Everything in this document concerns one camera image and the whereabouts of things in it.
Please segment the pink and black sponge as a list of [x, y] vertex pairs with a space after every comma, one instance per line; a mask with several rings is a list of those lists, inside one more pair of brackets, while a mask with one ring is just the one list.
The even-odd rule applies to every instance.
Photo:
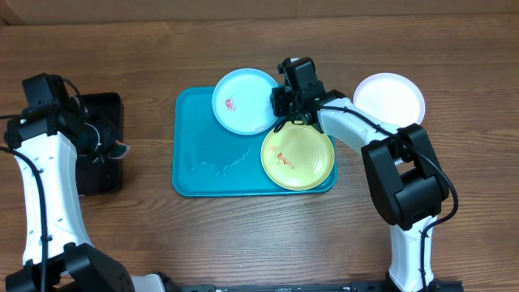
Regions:
[[115, 144], [108, 151], [108, 158], [112, 160], [123, 159], [130, 151], [130, 146], [119, 140], [115, 140]]

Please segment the light blue plate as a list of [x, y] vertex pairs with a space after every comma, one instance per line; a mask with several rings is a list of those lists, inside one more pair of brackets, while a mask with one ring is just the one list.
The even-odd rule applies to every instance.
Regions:
[[231, 71], [213, 90], [212, 111], [235, 134], [259, 134], [277, 121], [270, 101], [277, 86], [271, 75], [255, 68]]

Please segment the white plate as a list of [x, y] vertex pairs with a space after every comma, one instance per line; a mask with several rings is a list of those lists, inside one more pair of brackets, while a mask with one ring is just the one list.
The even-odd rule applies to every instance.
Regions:
[[395, 73], [377, 73], [356, 87], [354, 105], [382, 122], [407, 127], [421, 124], [426, 102], [418, 86]]

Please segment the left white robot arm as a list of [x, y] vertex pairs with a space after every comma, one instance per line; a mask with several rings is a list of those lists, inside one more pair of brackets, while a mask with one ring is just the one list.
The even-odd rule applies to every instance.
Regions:
[[76, 182], [78, 162], [120, 158], [119, 129], [100, 117], [10, 116], [3, 151], [15, 156], [27, 215], [23, 268], [6, 276], [8, 291], [172, 291], [162, 273], [132, 276], [88, 237]]

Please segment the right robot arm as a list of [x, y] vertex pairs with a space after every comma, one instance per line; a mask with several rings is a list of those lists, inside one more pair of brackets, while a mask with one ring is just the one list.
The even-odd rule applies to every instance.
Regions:
[[392, 262], [388, 288], [440, 291], [431, 271], [434, 227], [454, 216], [440, 217], [441, 204], [457, 198], [440, 167], [425, 129], [416, 123], [399, 127], [357, 109], [343, 93], [325, 91], [320, 83], [303, 88], [282, 85], [272, 90], [273, 112], [288, 122], [300, 120], [339, 139], [362, 157], [371, 200], [390, 225]]

